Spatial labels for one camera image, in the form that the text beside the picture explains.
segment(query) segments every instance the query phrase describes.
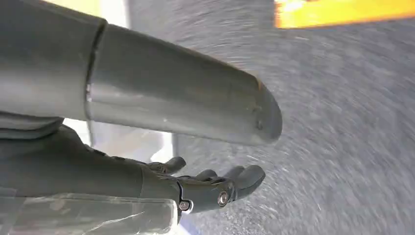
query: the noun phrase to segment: floor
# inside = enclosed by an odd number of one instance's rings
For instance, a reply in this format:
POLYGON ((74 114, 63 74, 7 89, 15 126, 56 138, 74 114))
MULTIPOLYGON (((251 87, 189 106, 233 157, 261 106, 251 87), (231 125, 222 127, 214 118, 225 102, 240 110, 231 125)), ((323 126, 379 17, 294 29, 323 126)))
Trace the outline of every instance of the floor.
POLYGON ((179 136, 183 173, 258 164, 246 200, 193 215, 204 235, 415 234, 415 20, 273 27, 272 0, 130 0, 131 28, 258 76, 283 112, 274 144, 179 136))

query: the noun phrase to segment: screw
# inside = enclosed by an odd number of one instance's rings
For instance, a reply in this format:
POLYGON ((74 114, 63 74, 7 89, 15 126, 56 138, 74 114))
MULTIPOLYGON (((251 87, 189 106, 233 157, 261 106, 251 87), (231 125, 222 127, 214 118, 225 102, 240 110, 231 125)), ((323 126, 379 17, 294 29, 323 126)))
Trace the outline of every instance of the screw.
POLYGON ((229 197, 226 191, 220 192, 218 196, 218 204, 220 207, 224 207, 228 203, 229 197))
POLYGON ((188 201, 181 201, 179 203, 179 209, 181 209, 182 211, 186 211, 190 208, 190 203, 188 201))

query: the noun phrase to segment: prosthetic hand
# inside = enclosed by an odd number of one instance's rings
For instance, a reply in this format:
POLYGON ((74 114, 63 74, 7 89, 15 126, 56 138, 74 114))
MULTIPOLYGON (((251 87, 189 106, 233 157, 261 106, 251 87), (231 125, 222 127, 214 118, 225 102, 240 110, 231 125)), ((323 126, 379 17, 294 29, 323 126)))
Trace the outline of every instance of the prosthetic hand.
POLYGON ((251 165, 237 166, 219 177, 207 169, 192 176, 171 177, 169 174, 185 166, 181 157, 175 157, 165 164, 138 163, 150 169, 158 178, 177 182, 180 189, 179 209, 181 212, 202 212, 224 207, 227 203, 250 195, 265 178, 264 170, 251 165))

